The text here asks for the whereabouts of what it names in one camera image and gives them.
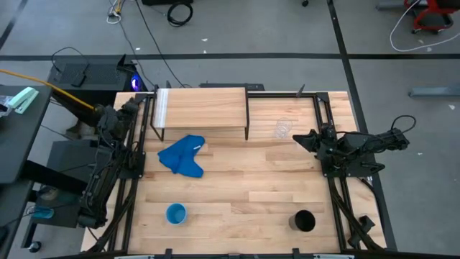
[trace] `blue cloth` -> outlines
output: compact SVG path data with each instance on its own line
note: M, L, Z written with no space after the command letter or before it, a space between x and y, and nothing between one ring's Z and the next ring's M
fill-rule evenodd
M158 153L160 162L173 173L200 178L203 169L193 158L204 145L204 137L188 135Z

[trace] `gray floor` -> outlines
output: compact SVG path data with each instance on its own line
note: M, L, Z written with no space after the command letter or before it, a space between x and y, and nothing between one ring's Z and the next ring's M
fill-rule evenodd
M0 9L0 32L6 27L19 0L4 0ZM335 0L348 53L394 54L388 35L403 11L378 12L376 0ZM73 46L84 54L130 53L121 29L106 23L107 0L29 1L14 26L2 55L50 55ZM182 28L170 27L165 18L147 6L142 9L164 53L338 53L334 29L324 0L195 0L195 16ZM166 6L156 7L165 11ZM125 26L139 54L156 54L134 2L123 9ZM458 15L454 16L460 24ZM439 36L410 34L412 19L404 18L394 35L398 47L416 47L458 33L459 25ZM420 54L460 53L460 41L432 47ZM75 55L71 51L63 53ZM147 76L165 85L177 86L161 60L142 60ZM227 59L170 60L183 83L263 83L267 90L347 91L341 60L321 59ZM365 119L370 132L390 127L400 114L412 114L418 126L407 133L406 151L384 153L377 160L387 168L380 173L395 239L400 251L460 255L460 141L458 99L411 99L413 86L458 83L458 60L352 60ZM49 61L1 61L0 68L46 79ZM0 83L34 84L0 74ZM63 132L75 123L67 111L50 106L44 125ZM46 163L53 141L61 140L40 128L30 159ZM18 236L25 231L22 220ZM44 247L37 254L19 249L20 237L10 258L46 258L79 251L83 230L40 226L37 239Z

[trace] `wooden tabletop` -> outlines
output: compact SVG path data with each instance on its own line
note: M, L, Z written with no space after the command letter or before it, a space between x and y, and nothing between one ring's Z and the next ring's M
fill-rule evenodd
M154 126L246 127L244 88L158 89Z
M132 93L120 93L120 107ZM329 92L337 130L356 130L347 92ZM147 153L144 178L139 182L132 222L129 253L336 253L339 244L321 165L313 154L293 141L292 135L316 129L311 99L249 99L249 140L234 128L169 129L165 141L149 128L144 144ZM285 138L276 138L277 121L289 119L293 126ZM195 162L204 169L202 178L173 174L157 153L187 134L206 139ZM369 216L376 224L370 231L385 246L379 214L372 192L355 178L348 178L354 214ZM113 213L116 189L108 202ZM188 219L182 225L166 222L171 203L183 203ZM311 232L291 230L288 219L307 209L316 218ZM344 217L344 231L349 237ZM97 235L103 228L95 231ZM82 250L94 239L86 233Z

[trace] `blue light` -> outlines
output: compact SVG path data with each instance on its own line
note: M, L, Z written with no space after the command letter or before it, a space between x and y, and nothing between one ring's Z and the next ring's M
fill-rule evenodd
M141 91L141 78L135 73L131 78L131 89L133 91Z

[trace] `black cup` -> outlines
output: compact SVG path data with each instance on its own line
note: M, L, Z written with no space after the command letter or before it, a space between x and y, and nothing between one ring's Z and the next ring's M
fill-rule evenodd
M315 228L315 216L308 210L301 210L289 218L289 226L293 230L310 232Z

